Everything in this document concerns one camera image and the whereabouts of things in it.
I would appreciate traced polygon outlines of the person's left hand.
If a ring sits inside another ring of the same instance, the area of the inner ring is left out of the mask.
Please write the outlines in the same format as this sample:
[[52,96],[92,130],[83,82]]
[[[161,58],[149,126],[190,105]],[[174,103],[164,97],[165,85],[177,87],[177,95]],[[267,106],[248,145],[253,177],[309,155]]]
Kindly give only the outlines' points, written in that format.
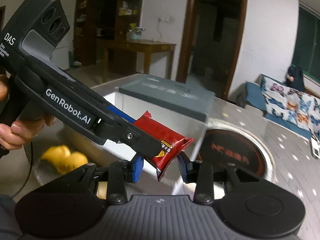
[[45,114],[35,121],[17,120],[11,126],[1,124],[1,149],[18,150],[32,141],[45,125],[52,126],[56,117]]

